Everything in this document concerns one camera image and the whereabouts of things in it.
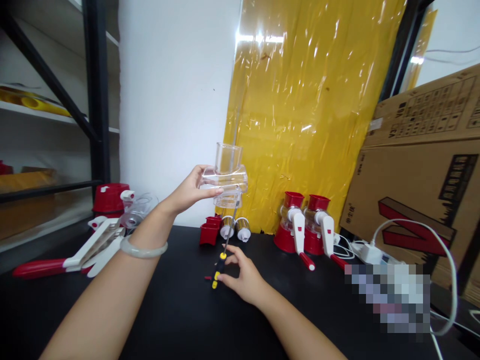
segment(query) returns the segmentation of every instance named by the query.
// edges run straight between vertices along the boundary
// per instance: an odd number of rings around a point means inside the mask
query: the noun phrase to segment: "white wall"
[[[168,196],[224,136],[241,0],[120,0],[121,181]],[[175,224],[213,214],[199,201]]]
[[[435,0],[432,5],[438,12],[427,51],[462,51],[480,46],[479,0]],[[427,52],[425,57],[416,86],[480,63],[480,48],[469,53]]]

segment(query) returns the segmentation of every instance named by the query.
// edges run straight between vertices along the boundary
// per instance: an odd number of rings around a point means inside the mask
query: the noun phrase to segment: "charger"
[[[379,265],[384,253],[375,245],[364,244],[360,249],[360,259],[366,264]]]

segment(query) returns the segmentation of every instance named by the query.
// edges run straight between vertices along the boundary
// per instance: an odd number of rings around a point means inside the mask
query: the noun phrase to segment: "pixelated blurred area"
[[[346,265],[345,283],[361,302],[372,305],[382,331],[430,333],[430,275],[421,265]]]

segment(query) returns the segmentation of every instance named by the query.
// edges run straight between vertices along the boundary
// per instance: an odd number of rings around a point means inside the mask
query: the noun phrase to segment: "red plastic part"
[[[312,261],[311,258],[307,256],[307,254],[305,254],[304,252],[301,252],[299,256],[308,270],[310,271],[315,270],[315,263]]]
[[[283,201],[283,206],[286,208],[295,206],[301,209],[304,199],[305,197],[299,192],[285,191],[285,200]]]
[[[290,231],[284,229],[282,225],[278,225],[275,237],[273,238],[275,245],[286,253],[295,253],[295,240]]]
[[[219,228],[215,224],[205,223],[200,226],[200,245],[210,244],[215,246],[217,243],[217,234],[219,233]]]
[[[130,186],[122,183],[109,183],[97,186],[92,210],[104,216],[107,216],[106,213],[121,212],[123,214],[124,202],[120,198],[120,194],[125,190],[130,190]]]
[[[66,259],[39,260],[24,263],[17,267],[12,276],[14,278],[37,279],[50,275],[65,273]]]
[[[327,211],[329,203],[330,199],[328,197],[320,195],[310,195],[310,200],[308,201],[308,209],[312,211]]]
[[[0,160],[0,175],[10,175],[14,173],[14,168],[4,164],[3,160]]]
[[[206,218],[206,223],[215,225],[217,229],[220,229],[220,226],[222,225],[222,218],[219,216],[209,216]]]
[[[345,271],[345,265],[348,264],[348,262],[346,262],[345,260],[339,258],[337,255],[333,254],[332,256],[330,256],[330,259],[332,259],[334,262],[336,262],[336,264],[343,270]]]
[[[94,267],[93,265],[92,265],[92,266],[89,266],[89,267],[85,267],[85,268],[83,268],[82,270],[80,270],[80,272],[81,272],[82,274],[88,274],[89,271],[92,270],[93,267]]]
[[[312,255],[322,255],[325,253],[322,239],[317,237],[317,233],[311,232],[307,228],[305,229],[305,243],[303,248],[306,253]]]

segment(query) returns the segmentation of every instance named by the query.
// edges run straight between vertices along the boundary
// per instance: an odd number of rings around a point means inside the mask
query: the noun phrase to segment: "black tabletop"
[[[88,236],[76,235],[40,258],[71,256]],[[221,242],[199,246],[199,239],[198,228],[173,227],[168,251],[155,270],[121,359],[286,359],[260,311],[223,284],[212,290],[204,280],[213,271]],[[381,333],[372,306],[352,294],[342,270],[326,256],[312,256],[316,270],[310,272],[297,255],[280,251],[270,235],[253,234],[247,243],[232,238],[231,243],[240,246],[265,280],[347,358],[437,357],[430,336],[415,342]],[[239,270],[231,265],[226,272],[237,276]],[[90,281],[80,273],[35,280],[15,279],[11,273],[0,276],[0,358],[38,358]],[[476,359],[453,336],[444,336],[439,343],[445,360]]]

